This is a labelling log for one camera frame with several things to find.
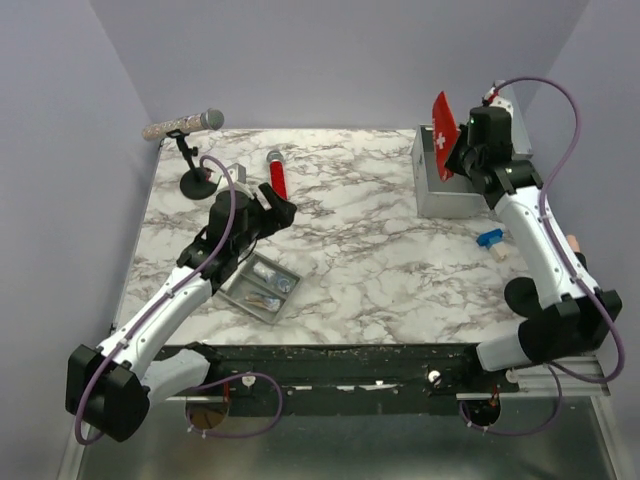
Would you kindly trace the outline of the grey plastic divided tray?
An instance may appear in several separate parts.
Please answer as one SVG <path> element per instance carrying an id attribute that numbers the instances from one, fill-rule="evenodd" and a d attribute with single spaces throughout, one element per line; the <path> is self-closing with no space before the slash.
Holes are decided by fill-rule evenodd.
<path id="1" fill-rule="evenodd" d="M 261 262 L 276 270 L 279 274 L 277 281 L 280 278 L 288 278 L 293 284 L 292 290 L 289 293 L 283 293 L 278 289 L 276 285 L 277 281 L 274 283 L 266 283 L 256 276 L 252 271 L 252 267 L 256 262 Z M 302 281 L 303 277 L 299 274 L 258 252 L 253 252 L 244 259 L 237 271 L 221 287 L 217 295 L 243 313 L 249 314 L 265 324 L 274 325 L 283 316 L 285 310 L 292 304 L 292 300 L 301 286 Z M 244 298 L 251 292 L 260 292 L 264 295 L 279 298 L 282 301 L 281 308 L 277 312 L 270 312 L 247 304 Z"/>

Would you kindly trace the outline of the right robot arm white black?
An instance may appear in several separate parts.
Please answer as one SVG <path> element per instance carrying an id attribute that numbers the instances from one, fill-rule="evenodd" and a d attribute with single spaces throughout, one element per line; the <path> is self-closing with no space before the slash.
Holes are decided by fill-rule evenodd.
<path id="1" fill-rule="evenodd" d="M 597 350 L 622 309 L 618 293 L 602 290 L 571 249 L 532 163 L 513 159 L 511 123 L 504 108 L 471 109 L 446 163 L 511 233 L 539 304 L 515 333 L 479 343 L 477 357 L 461 365 L 461 382 L 474 392 L 493 384 L 496 371 Z"/>

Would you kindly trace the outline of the gauze bandage roll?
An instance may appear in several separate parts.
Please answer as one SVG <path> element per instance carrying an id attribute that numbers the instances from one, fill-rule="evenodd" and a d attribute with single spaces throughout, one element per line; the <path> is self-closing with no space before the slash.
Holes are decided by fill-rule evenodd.
<path id="1" fill-rule="evenodd" d="M 278 279 L 278 272 L 268 265 L 256 262 L 252 267 L 253 273 L 266 283 L 274 283 Z"/>

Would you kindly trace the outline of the cotton swabs bag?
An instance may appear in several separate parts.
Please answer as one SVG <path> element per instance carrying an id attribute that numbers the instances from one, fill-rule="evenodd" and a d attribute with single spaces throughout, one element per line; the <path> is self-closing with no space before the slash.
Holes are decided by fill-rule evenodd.
<path id="1" fill-rule="evenodd" d="M 260 308 L 270 312 L 277 312 L 282 305 L 282 301 L 279 298 L 264 295 L 260 292 L 251 292 L 247 294 L 244 298 L 244 301 L 256 308 Z"/>

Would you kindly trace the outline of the grey metal medicine case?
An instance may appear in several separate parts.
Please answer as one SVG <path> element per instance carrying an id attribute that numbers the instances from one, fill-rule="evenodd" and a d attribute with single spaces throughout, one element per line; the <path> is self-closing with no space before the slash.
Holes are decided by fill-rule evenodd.
<path id="1" fill-rule="evenodd" d="M 485 202 L 463 176 L 454 174 L 447 182 L 439 179 L 432 130 L 432 123 L 420 125 L 411 149 L 417 214 L 421 218 L 473 217 L 485 207 Z"/>

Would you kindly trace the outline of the red first aid pouch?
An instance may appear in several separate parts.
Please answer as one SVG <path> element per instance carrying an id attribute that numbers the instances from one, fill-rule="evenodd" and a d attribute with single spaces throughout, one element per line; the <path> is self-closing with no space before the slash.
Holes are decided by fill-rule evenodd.
<path id="1" fill-rule="evenodd" d="M 446 166 L 446 162 L 458 139 L 459 129 L 444 91 L 438 94 L 432 105 L 432 127 L 438 177 L 441 181 L 447 182 L 454 176 L 454 173 Z"/>

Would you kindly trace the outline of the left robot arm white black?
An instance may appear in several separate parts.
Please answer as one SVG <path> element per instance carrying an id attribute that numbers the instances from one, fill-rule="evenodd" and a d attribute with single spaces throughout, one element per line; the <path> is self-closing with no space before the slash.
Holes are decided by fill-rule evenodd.
<path id="1" fill-rule="evenodd" d="M 83 427 L 123 442 L 141 426 L 151 405 L 181 391 L 214 393 L 220 368 L 185 348 L 156 356 L 177 328 L 232 276 L 240 255 L 261 239 L 290 227 L 296 206 L 267 183 L 259 186 L 268 206 L 235 184 L 219 192 L 208 223 L 180 254 L 161 290 L 127 324 L 96 347 L 78 346 L 67 367 L 65 408 L 75 417 L 78 444 L 93 439 Z"/>

